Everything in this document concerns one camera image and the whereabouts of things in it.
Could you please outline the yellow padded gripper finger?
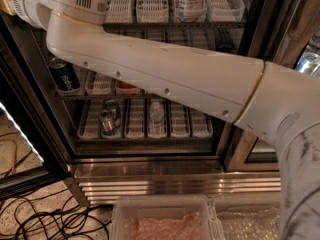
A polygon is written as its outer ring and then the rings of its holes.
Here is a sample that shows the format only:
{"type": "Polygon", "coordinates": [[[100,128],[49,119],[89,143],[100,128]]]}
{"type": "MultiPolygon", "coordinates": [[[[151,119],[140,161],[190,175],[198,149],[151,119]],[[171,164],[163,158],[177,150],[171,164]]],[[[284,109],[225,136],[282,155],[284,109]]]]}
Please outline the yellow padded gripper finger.
{"type": "Polygon", "coordinates": [[[16,14],[10,0],[0,0],[0,10],[11,16],[16,14]]]}

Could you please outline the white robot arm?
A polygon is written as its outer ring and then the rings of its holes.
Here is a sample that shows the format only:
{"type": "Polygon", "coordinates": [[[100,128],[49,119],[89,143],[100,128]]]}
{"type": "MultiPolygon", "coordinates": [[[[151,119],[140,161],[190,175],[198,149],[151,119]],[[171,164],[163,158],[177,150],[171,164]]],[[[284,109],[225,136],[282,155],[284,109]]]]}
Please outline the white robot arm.
{"type": "Polygon", "coordinates": [[[8,2],[21,19],[46,31],[56,57],[264,139],[279,162],[279,240],[319,240],[318,79],[260,59],[108,33],[106,0],[8,2]]]}

